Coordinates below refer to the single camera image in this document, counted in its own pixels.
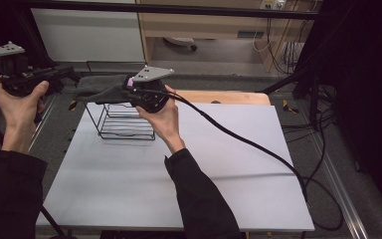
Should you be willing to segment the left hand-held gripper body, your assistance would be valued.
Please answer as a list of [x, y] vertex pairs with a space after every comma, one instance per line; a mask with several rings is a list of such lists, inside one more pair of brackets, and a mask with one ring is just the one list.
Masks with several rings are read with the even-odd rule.
[[25, 50], [8, 42], [0, 46], [0, 74], [0, 83], [7, 93], [15, 97], [26, 97], [38, 84], [51, 78], [52, 69], [33, 70]]

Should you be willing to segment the person's left hand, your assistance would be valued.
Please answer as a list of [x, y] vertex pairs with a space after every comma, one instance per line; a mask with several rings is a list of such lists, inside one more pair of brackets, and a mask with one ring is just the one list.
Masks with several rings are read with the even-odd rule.
[[36, 114], [41, 113], [45, 107], [41, 97], [48, 88], [49, 82], [43, 81], [34, 88], [30, 95], [20, 98], [7, 93], [2, 87], [0, 79], [0, 110], [5, 118], [7, 131], [35, 132]]

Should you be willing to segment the aluminium floor rail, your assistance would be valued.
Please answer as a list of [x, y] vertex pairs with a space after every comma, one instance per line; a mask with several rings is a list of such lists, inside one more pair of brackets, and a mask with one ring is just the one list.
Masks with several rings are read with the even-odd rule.
[[342, 209], [342, 214], [346, 225], [353, 239], [368, 239], [368, 233], [360, 219], [357, 210], [343, 184], [343, 180], [339, 176], [336, 167], [333, 165], [331, 157], [325, 149], [323, 140], [319, 134], [312, 137], [312, 141], [323, 159], [322, 168], [327, 177], [333, 195], [337, 199], [338, 204]]
[[30, 153], [35, 153], [44, 147], [52, 137], [53, 112], [57, 107], [60, 97], [60, 95], [53, 95], [45, 99], [45, 109], [40, 114], [41, 121], [36, 125], [36, 130], [28, 149]]

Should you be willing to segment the black metal frame bar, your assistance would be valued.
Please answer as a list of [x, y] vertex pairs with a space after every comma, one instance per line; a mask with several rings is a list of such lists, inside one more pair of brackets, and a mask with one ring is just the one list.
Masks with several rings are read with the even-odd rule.
[[79, 2], [60, 0], [19, 0], [18, 3], [26, 8], [80, 10], [102, 12], [152, 13], [152, 14], [179, 14], [202, 16], [229, 16], [246, 18], [317, 20], [322, 17], [315, 12], [257, 10], [243, 8], [179, 6], [158, 4], [128, 4], [104, 2]]

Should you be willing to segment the person's right hand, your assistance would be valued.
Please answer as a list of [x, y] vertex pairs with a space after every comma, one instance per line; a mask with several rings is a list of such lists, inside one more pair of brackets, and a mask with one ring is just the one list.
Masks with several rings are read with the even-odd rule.
[[137, 107], [136, 110], [151, 124], [172, 153], [185, 147], [179, 133], [179, 111], [174, 100], [169, 99], [164, 108], [155, 114], [148, 113], [141, 107]]

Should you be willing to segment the wooden table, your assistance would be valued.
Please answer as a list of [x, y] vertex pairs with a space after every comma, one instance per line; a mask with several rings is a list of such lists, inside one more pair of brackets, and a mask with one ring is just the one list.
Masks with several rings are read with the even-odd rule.
[[269, 97], [260, 93], [179, 90], [177, 94], [191, 103], [209, 104], [217, 101], [228, 105], [269, 106], [271, 104]]

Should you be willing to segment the white cabinet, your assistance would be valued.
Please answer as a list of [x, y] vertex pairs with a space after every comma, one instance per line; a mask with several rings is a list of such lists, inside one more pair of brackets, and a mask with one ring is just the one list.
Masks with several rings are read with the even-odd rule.
[[32, 13], [54, 61], [144, 61], [136, 14], [51, 9]]

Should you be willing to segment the white table mat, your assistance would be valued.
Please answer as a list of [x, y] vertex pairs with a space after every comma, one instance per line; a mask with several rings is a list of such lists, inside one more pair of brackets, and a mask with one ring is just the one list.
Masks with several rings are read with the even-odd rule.
[[[272, 106], [179, 105], [180, 133], [243, 231], [310, 231], [313, 223]], [[87, 112], [45, 206], [66, 228], [179, 230], [176, 191], [155, 140], [102, 139]]]

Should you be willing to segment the white power strip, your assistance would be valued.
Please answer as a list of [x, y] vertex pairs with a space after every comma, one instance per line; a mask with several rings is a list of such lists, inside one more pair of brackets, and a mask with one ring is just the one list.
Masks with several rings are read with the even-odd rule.
[[287, 0], [262, 0], [260, 8], [265, 10], [282, 10]]

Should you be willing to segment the office chair base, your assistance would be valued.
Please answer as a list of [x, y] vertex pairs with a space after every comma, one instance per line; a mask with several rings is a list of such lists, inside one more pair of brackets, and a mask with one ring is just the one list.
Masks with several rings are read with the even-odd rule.
[[165, 41], [182, 47], [189, 47], [192, 51], [196, 51], [198, 47], [195, 44], [195, 41], [192, 38], [170, 38], [165, 37]]

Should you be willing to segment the light wooden desk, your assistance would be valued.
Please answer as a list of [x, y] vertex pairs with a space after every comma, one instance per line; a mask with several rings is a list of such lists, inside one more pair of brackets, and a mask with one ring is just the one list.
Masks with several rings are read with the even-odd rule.
[[[262, 0], [135, 0], [138, 4], [261, 9]], [[321, 0], [286, 0], [282, 10], [316, 12]], [[152, 59], [157, 38], [251, 40], [267, 72], [277, 71], [288, 42], [303, 43], [312, 26], [310, 20], [266, 19], [229, 16], [140, 13], [145, 59]]]

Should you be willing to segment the black wire rack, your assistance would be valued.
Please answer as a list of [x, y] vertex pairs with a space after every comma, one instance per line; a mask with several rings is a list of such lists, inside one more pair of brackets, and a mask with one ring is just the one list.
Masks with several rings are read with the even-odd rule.
[[86, 111], [102, 139], [155, 140], [151, 125], [141, 119], [128, 101], [118, 104], [85, 103]]

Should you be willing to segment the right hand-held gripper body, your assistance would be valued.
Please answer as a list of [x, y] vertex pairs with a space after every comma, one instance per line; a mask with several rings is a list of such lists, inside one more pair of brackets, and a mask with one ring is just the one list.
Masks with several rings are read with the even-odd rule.
[[128, 91], [127, 100], [133, 107], [141, 107], [155, 114], [164, 108], [169, 97], [162, 78], [171, 76], [173, 69], [145, 65], [134, 77], [133, 86]]

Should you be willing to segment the black metal frame leg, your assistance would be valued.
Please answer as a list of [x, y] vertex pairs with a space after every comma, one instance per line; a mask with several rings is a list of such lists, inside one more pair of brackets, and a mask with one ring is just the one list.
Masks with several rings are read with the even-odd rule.
[[290, 83], [296, 83], [292, 91], [295, 100], [301, 100], [306, 95], [309, 95], [308, 122], [315, 130], [319, 130], [317, 118], [319, 75], [317, 72], [310, 70], [296, 71], [285, 79], [261, 90], [261, 93], [269, 95]]
[[15, 9], [14, 29], [22, 46], [27, 50], [28, 56], [33, 61], [33, 65], [40, 69], [48, 69], [59, 66], [52, 60], [44, 46], [35, 19], [30, 9]]

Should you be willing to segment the dark grey towel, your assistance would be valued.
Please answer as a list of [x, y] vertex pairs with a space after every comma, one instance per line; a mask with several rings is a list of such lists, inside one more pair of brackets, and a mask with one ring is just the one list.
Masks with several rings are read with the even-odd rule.
[[73, 99], [96, 104], [126, 103], [128, 91], [123, 88], [125, 79], [126, 75], [83, 77], [73, 92]]

